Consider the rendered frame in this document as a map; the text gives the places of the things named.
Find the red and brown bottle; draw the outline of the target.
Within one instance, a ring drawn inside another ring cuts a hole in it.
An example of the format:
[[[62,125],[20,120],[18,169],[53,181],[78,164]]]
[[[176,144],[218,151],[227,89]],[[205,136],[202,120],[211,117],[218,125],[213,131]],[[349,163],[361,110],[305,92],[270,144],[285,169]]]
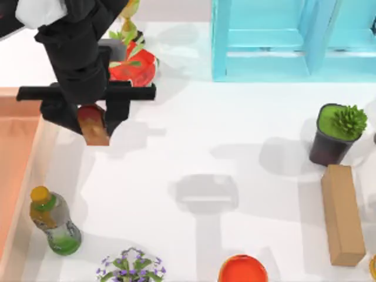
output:
[[[88,146],[109,146],[104,113],[104,109],[97,104],[81,106],[78,109],[78,123]]]

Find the red plant pot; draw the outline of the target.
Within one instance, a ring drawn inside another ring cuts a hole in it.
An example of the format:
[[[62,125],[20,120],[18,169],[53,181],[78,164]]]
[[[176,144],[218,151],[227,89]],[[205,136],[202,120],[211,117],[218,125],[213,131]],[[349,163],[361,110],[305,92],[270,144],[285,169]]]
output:
[[[151,86],[159,68],[159,60],[144,48],[143,33],[138,31],[135,39],[127,44],[121,32],[109,31],[109,37],[120,42],[120,55],[124,55],[118,60],[110,60],[110,79],[127,81],[134,87]]]

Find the grey rounded box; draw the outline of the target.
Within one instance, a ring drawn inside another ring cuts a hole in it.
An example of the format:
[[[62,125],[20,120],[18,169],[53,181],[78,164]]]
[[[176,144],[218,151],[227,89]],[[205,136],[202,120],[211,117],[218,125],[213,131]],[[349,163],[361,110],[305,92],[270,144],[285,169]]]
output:
[[[117,39],[101,39],[98,42],[100,47],[110,47],[110,61],[123,61],[126,56],[126,46],[123,44],[122,41]]]

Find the salmon shallow box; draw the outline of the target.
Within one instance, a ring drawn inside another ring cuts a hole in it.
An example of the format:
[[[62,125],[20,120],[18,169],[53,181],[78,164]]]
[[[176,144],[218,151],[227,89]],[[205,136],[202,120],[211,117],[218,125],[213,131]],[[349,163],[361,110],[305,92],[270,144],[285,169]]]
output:
[[[17,102],[0,87],[0,282],[21,282],[31,234],[29,193],[45,182],[59,128],[39,102]]]

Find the green bottle with yellow cap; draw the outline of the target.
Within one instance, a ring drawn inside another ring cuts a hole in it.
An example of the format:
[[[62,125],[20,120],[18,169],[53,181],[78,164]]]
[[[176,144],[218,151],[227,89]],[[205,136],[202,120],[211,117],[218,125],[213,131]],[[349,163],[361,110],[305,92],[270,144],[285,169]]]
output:
[[[61,256],[76,252],[82,236],[71,220],[65,199],[45,186],[33,188],[30,197],[30,218],[45,233],[50,249]]]

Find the light blue rack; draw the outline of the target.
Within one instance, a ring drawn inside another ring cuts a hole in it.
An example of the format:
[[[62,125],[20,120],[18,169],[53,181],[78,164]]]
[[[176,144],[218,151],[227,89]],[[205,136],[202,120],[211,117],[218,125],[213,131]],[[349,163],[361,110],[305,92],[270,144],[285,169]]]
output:
[[[376,0],[211,0],[215,81],[376,83]]]

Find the purple flower plant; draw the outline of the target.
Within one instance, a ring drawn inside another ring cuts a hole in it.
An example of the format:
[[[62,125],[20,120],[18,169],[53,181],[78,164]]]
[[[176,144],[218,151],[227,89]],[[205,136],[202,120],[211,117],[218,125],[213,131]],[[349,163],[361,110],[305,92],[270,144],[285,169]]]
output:
[[[116,256],[106,256],[96,269],[96,282],[163,282],[162,259],[129,247]]]

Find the orange bowl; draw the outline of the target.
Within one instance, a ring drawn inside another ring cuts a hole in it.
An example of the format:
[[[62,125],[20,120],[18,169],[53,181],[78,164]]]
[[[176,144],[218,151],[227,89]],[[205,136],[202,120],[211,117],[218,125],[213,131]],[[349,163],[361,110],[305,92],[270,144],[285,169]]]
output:
[[[237,254],[222,264],[217,282],[268,282],[268,274],[256,258]]]

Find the dark pot with green plant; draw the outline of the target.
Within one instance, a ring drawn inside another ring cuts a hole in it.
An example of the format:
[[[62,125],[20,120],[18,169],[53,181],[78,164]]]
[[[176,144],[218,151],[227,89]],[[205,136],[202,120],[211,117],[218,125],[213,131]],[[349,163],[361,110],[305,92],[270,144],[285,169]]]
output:
[[[327,103],[319,111],[309,159],[322,165],[338,165],[363,134],[368,117],[356,105]]]

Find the brown cardboard box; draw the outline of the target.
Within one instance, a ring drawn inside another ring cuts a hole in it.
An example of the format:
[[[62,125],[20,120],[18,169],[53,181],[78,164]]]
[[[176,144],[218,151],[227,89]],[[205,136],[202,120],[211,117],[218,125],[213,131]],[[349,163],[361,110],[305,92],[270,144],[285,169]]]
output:
[[[328,165],[321,189],[331,264],[355,267],[366,250],[351,167]]]

